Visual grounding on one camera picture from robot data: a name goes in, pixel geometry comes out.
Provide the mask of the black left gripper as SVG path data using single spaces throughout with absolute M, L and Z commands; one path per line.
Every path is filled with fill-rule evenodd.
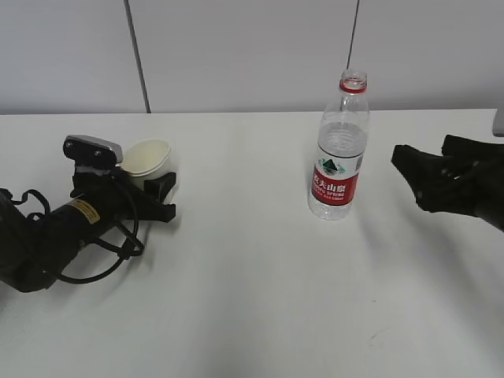
M 117 222 L 170 222 L 176 205 L 170 203 L 176 186 L 176 173 L 168 172 L 145 180 L 143 190 L 134 185 L 125 171 L 76 167 L 69 202 L 69 225 L 72 227 L 112 227 Z

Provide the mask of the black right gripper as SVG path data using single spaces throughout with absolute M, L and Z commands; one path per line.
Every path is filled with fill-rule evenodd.
M 446 135 L 441 154 L 396 145 L 391 163 L 424 211 L 477 217 L 502 231 L 503 145 Z

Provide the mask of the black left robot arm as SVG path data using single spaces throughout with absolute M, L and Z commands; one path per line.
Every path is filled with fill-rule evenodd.
M 115 168 L 103 175 L 75 172 L 71 201 L 57 209 L 37 190 L 16 200 L 1 190 L 1 280 L 20 292 L 49 288 L 56 280 L 90 284 L 114 272 L 124 261 L 143 254 L 142 221 L 170 222 L 176 206 L 165 198 L 176 174 L 147 180 L 138 188 Z M 113 252 L 117 261 L 96 276 L 73 278 L 63 271 L 90 244 Z

